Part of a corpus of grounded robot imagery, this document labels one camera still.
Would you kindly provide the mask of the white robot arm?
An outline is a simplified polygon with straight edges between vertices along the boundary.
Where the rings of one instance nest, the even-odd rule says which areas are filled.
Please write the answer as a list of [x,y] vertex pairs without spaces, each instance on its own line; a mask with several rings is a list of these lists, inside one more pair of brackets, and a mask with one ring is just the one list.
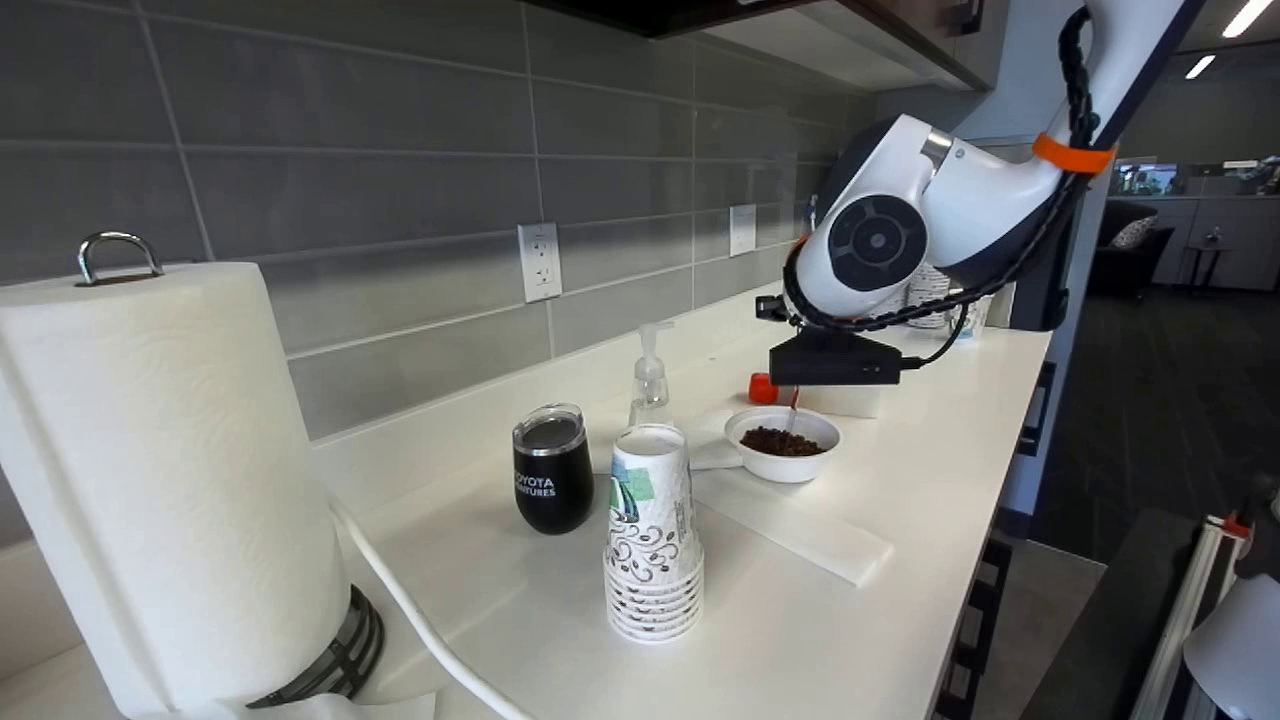
[[1083,182],[1111,164],[1142,89],[1204,0],[1081,0],[1062,24],[1064,102],[1028,158],[1001,158],[895,116],[820,222],[787,251],[786,304],[799,323],[873,323],[922,267],[962,292],[1005,283]]

